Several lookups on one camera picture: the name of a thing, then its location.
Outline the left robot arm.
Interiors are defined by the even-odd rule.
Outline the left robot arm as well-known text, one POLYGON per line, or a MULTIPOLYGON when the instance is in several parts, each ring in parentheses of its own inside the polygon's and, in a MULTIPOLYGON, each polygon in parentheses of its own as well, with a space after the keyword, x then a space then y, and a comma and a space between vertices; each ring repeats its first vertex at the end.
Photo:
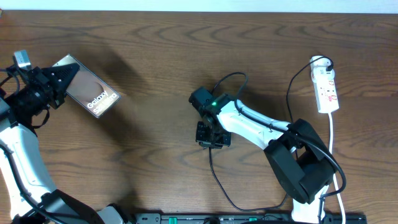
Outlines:
POLYGON ((1 172, 11 201, 13 223, 134 223, 135 219, 115 203, 96 211, 59 190, 39 150, 33 116, 57 109, 70 95, 96 117, 120 99, 120 95, 80 62, 33 68, 15 62, 6 68, 17 87, 1 96, 1 172))

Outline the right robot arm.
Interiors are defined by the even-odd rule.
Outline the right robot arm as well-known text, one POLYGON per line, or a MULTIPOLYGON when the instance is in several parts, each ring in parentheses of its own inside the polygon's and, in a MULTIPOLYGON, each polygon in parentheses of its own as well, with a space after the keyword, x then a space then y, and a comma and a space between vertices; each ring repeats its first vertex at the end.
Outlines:
POLYGON ((215 97, 203 87, 195 90, 188 101, 201 117, 196 133, 200 146, 221 149, 230 146, 231 134, 245 138, 263 150, 279 184, 292 197, 292 219, 304 223, 323 221, 328 186, 341 169, 307 121, 278 121, 229 94, 215 97))

